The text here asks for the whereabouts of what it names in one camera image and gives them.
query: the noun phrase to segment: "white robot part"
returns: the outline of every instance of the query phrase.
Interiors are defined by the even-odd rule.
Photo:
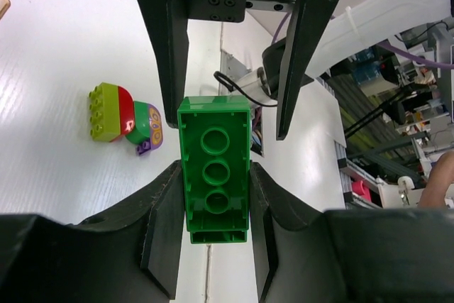
[[[450,16],[450,0],[367,0],[331,20],[306,74],[312,78],[391,35]]]

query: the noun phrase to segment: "screw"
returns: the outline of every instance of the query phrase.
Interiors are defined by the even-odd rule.
[[[228,7],[235,6],[235,1],[234,0],[225,0],[224,4]]]
[[[219,0],[208,0],[208,2],[214,6],[219,5]]]

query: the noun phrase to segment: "black cable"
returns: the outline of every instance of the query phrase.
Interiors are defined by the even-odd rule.
[[[216,71],[213,76],[214,76],[214,78],[216,78],[216,81],[218,81],[223,86],[225,86],[229,92],[232,92],[233,89],[236,89],[236,90],[238,90],[238,92],[240,94],[244,95],[249,101],[257,104],[258,106],[265,106],[265,107],[270,107],[270,108],[277,106],[277,104],[263,104],[263,103],[260,103],[259,101],[254,100],[252,97],[250,97],[248,94],[246,94],[244,92],[244,90],[242,90],[238,84],[236,84],[230,78],[225,76],[225,74],[223,74],[222,72]]]
[[[432,27],[437,26],[438,24],[443,24],[443,25],[446,27],[446,30],[449,31],[449,25],[448,25],[446,22],[444,22],[444,21],[438,21],[438,22],[436,22],[436,23],[430,25],[425,31],[423,31],[422,33],[420,33],[420,34],[417,35],[416,37],[410,38],[410,39],[408,39],[408,40],[403,40],[403,39],[401,39],[398,35],[395,35],[395,37],[397,38],[397,40],[398,40],[399,42],[410,43],[411,41],[420,38],[424,33],[427,33],[427,31],[429,31]]]

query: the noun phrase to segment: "lego stud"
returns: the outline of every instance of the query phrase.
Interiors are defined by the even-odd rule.
[[[222,128],[210,128],[203,133],[200,139],[201,149],[209,155],[220,155],[230,145],[230,138]]]
[[[221,214],[228,210],[229,202],[226,191],[216,188],[205,197],[205,209],[212,214]]]
[[[223,160],[212,160],[205,165],[201,176],[207,184],[221,186],[228,181],[230,168]]]

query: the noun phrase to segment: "green lego brick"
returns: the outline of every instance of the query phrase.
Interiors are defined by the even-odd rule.
[[[192,243],[246,241],[250,107],[244,96],[186,97],[178,109]]]
[[[150,138],[150,114],[148,103],[134,101],[135,126],[126,138],[136,145]]]
[[[101,83],[89,93],[89,98],[90,135],[93,140],[110,142],[118,138],[121,134],[118,87]]]

